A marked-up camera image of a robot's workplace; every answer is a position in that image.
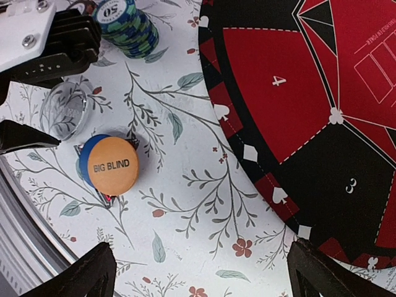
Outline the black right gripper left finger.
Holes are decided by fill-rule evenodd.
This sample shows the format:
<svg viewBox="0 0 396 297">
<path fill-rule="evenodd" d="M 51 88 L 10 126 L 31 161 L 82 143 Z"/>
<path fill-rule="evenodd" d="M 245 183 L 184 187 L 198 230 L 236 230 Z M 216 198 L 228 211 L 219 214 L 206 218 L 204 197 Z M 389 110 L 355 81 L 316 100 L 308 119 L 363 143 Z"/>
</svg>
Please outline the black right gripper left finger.
<svg viewBox="0 0 396 297">
<path fill-rule="evenodd" d="M 32 296 L 113 296 L 117 264 L 110 244 L 101 242 L 58 276 L 24 293 Z"/>
</svg>

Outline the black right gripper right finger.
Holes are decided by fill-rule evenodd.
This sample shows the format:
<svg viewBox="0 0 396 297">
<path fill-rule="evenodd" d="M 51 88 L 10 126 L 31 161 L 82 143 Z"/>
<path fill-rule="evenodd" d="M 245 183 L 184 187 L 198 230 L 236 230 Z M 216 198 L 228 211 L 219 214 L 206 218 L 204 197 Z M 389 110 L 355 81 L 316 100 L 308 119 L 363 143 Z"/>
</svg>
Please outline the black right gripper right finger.
<svg viewBox="0 0 396 297">
<path fill-rule="evenodd" d="M 342 267 L 303 238 L 292 243 L 287 265 L 293 296 L 395 296 Z"/>
</svg>

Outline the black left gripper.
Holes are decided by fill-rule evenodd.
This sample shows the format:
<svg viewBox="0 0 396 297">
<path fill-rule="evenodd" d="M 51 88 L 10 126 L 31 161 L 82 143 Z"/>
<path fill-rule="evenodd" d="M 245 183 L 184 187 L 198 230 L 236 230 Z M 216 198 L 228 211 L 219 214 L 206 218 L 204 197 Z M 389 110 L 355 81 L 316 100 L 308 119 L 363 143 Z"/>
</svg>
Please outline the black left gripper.
<svg viewBox="0 0 396 297">
<path fill-rule="evenodd" d="M 53 88 L 63 77 L 85 72 L 98 61 L 101 28 L 77 9 L 55 13 L 43 53 L 1 74 L 1 101 L 11 82 Z M 60 140 L 25 124 L 1 121 L 1 155 L 23 149 L 57 147 Z"/>
</svg>

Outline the blue small blind button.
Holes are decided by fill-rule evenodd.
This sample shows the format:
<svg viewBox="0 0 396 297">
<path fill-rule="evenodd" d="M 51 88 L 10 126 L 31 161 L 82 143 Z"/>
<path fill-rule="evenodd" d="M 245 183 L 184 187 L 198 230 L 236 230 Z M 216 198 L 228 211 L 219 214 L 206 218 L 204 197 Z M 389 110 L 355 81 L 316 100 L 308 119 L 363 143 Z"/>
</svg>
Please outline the blue small blind button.
<svg viewBox="0 0 396 297">
<path fill-rule="evenodd" d="M 82 147 L 82 150 L 80 152 L 79 169 L 82 173 L 82 178 L 91 187 L 94 187 L 94 185 L 92 184 L 91 179 L 89 177 L 89 173 L 88 173 L 88 158 L 89 158 L 90 152 L 92 151 L 94 146 L 96 146 L 96 144 L 99 141 L 101 141 L 109 136 L 110 135 L 108 135 L 108 134 L 98 134 L 98 135 L 92 136 L 91 138 L 89 138 L 88 141 L 86 141 L 86 143 L 84 143 L 84 146 Z"/>
</svg>

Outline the orange big blind button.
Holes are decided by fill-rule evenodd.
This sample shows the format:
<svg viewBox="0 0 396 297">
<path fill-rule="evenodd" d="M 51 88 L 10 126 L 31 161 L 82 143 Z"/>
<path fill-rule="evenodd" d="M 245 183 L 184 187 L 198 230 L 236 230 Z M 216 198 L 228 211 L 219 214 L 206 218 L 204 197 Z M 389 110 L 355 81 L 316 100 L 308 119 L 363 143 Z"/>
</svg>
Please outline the orange big blind button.
<svg viewBox="0 0 396 297">
<path fill-rule="evenodd" d="M 108 196 L 119 196 L 136 183 L 139 157 L 128 141 L 120 137 L 106 137 L 90 151 L 87 169 L 96 189 Z"/>
</svg>

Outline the blue green 50 chip stack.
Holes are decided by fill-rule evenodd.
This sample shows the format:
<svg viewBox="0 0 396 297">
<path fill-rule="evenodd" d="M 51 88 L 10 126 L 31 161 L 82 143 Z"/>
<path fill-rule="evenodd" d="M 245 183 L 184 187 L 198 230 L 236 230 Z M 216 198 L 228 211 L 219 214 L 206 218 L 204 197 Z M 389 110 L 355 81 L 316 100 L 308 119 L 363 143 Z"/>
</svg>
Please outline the blue green 50 chip stack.
<svg viewBox="0 0 396 297">
<path fill-rule="evenodd" d="M 101 36 L 132 59 L 148 56 L 158 45 L 159 33 L 134 1 L 102 1 L 92 13 Z"/>
</svg>

